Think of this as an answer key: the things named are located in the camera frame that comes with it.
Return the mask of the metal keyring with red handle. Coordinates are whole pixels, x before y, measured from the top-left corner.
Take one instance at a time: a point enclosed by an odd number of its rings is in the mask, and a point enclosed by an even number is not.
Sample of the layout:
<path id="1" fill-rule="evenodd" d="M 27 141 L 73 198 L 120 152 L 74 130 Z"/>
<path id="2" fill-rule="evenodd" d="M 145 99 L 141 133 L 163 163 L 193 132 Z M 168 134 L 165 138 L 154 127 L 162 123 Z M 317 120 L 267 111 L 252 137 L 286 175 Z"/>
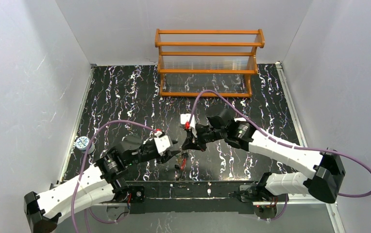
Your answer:
<path id="1" fill-rule="evenodd" d="M 174 165 L 176 170 L 184 170 L 187 160 L 189 158 L 189 154 L 187 150 L 180 151 L 179 154 L 176 155 L 177 163 Z"/>

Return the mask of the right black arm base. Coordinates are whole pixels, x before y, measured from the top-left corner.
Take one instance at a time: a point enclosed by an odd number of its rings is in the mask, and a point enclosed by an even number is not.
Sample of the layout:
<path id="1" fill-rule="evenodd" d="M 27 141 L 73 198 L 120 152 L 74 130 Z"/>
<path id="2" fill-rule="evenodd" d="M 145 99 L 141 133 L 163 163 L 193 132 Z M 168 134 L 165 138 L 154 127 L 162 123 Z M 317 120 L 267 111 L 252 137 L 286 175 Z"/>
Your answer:
<path id="1" fill-rule="evenodd" d="M 242 203 L 251 203 L 258 219 L 271 221 L 278 219 L 285 211 L 289 197 L 287 194 L 274 195 L 257 183 L 240 185 L 237 191 L 229 194 Z"/>

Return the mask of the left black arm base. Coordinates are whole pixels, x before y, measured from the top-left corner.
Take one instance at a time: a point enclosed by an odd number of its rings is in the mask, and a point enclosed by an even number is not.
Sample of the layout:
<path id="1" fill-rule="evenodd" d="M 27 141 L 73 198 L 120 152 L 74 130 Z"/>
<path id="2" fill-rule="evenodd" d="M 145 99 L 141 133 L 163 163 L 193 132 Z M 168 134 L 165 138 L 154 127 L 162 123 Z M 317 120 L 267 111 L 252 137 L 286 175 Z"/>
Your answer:
<path id="1" fill-rule="evenodd" d="M 142 185 L 129 185 L 125 191 L 115 194 L 113 201 L 124 203 L 143 203 L 145 200 L 145 187 Z"/>

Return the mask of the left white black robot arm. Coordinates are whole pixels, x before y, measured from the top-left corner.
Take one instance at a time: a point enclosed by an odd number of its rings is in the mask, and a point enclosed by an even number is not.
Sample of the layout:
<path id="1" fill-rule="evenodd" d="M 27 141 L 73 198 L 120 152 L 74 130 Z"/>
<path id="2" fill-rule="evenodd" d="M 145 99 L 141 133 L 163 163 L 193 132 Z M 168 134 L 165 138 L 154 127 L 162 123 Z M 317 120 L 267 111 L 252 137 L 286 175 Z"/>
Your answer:
<path id="1" fill-rule="evenodd" d="M 131 165 L 157 160 L 166 163 L 179 153 L 173 150 L 177 140 L 168 135 L 143 141 L 129 135 L 78 175 L 45 192 L 34 191 L 24 196 L 24 213 L 33 233 L 51 233 L 59 223 L 98 203 L 124 201 L 132 189 L 124 176 Z"/>

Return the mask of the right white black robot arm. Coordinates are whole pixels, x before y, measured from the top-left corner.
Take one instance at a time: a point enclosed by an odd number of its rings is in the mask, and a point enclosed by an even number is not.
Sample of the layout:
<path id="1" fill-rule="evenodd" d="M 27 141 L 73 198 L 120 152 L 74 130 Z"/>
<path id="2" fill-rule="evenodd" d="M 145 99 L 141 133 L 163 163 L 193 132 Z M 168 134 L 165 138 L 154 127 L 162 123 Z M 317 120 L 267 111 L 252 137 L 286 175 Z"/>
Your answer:
<path id="1" fill-rule="evenodd" d="M 232 197 L 241 202 L 254 202 L 284 194 L 301 194 L 329 204 L 336 202 L 346 172 L 335 152 L 306 150 L 273 137 L 245 118 L 235 118 L 231 109 L 212 110 L 207 119 L 209 125 L 201 125 L 191 114 L 180 115 L 187 132 L 182 145 L 184 150 L 205 151 L 207 143 L 224 140 L 235 149 L 264 155 L 296 170 L 286 174 L 266 172 L 259 181 L 242 185 L 230 194 Z"/>

